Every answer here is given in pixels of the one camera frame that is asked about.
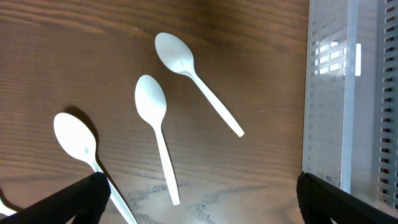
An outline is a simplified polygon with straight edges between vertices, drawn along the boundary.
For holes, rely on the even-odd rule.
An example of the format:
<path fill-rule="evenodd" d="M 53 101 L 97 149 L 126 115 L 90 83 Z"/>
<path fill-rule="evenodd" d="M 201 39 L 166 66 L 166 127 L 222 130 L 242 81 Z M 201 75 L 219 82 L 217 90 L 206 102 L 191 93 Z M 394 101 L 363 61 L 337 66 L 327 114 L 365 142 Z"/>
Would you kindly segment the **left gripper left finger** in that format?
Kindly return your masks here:
<path fill-rule="evenodd" d="M 98 224 L 111 195 L 102 172 L 79 180 L 53 195 L 1 220 L 1 224 Z"/>

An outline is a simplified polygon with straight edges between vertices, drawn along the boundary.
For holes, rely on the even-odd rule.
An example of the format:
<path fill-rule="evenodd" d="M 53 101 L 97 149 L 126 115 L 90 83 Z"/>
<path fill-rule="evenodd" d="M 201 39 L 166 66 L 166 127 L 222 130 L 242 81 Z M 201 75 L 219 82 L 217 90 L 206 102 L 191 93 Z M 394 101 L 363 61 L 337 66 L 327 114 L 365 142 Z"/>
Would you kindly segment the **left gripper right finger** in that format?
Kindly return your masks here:
<path fill-rule="evenodd" d="M 397 218 L 308 172 L 298 176 L 296 191 L 306 224 L 397 224 Z"/>

